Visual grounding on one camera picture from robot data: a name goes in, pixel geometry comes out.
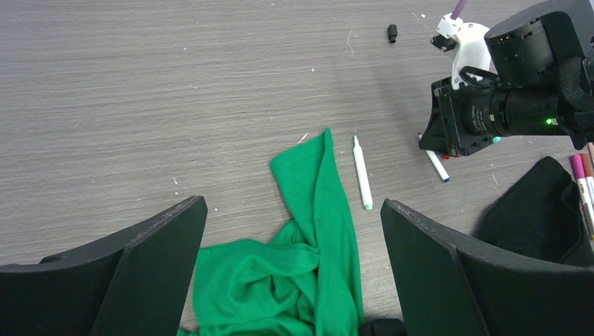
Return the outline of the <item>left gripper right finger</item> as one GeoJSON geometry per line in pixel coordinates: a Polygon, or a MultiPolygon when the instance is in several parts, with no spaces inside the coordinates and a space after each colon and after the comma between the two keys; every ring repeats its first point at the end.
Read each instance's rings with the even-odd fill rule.
{"type": "Polygon", "coordinates": [[[592,335],[593,269],[529,258],[386,199],[381,222],[409,335],[592,335]]]}

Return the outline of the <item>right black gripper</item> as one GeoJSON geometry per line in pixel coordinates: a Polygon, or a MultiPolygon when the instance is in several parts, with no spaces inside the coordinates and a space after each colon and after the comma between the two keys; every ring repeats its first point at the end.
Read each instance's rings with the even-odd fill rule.
{"type": "Polygon", "coordinates": [[[451,78],[431,84],[431,115],[419,147],[438,154],[469,156],[491,146],[500,134],[491,124],[492,96],[498,77],[478,83],[484,88],[461,85],[454,89],[451,78]]]}

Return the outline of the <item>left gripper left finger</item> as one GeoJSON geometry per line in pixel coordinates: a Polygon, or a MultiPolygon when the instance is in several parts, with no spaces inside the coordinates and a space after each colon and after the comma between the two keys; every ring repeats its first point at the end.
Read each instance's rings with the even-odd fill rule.
{"type": "Polygon", "coordinates": [[[1,267],[2,335],[175,335],[207,219],[192,196],[30,265],[1,267]]]}

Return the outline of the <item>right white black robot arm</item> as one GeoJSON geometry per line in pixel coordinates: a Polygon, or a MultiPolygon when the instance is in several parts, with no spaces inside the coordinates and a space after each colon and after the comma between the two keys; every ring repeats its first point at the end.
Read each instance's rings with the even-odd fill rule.
{"type": "Polygon", "coordinates": [[[460,157],[496,137],[593,140],[593,2],[544,1],[488,28],[444,15],[432,45],[453,53],[451,75],[431,84],[419,146],[460,157]]]}

